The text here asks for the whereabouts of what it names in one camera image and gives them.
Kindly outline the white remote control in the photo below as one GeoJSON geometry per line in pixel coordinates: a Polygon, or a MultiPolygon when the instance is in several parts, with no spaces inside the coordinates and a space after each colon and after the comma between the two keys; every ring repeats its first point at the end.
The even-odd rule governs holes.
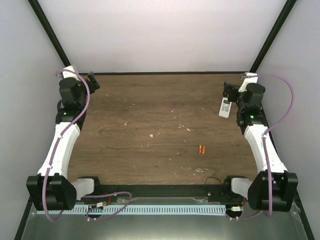
{"type": "Polygon", "coordinates": [[[227,119],[230,116],[232,103],[226,97],[222,98],[218,116],[227,119]]]}

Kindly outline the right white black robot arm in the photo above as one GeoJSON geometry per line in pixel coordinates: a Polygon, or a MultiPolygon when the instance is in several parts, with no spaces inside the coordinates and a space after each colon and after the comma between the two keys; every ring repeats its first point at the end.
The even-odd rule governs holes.
{"type": "Polygon", "coordinates": [[[273,127],[268,125],[262,108],[266,89],[258,83],[259,77],[257,73],[245,72],[240,77],[240,85],[225,82],[223,86],[218,115],[227,119],[232,104],[237,106],[236,123],[252,151],[257,176],[254,180],[228,176],[222,195],[229,202],[242,196],[253,210],[269,214],[288,212],[297,191],[298,177],[288,171],[272,143],[273,127]]]}

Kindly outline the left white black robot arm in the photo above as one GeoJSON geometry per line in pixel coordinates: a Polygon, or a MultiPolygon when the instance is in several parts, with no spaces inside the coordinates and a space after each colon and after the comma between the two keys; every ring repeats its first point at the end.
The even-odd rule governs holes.
{"type": "Polygon", "coordinates": [[[38,211],[72,210],[83,197],[97,202],[102,196],[96,177],[68,180],[70,158],[85,122],[90,96],[100,85],[93,72],[83,78],[74,65],[63,68],[57,75],[61,78],[61,99],[57,104],[54,137],[43,165],[26,181],[30,199],[38,211]]]}

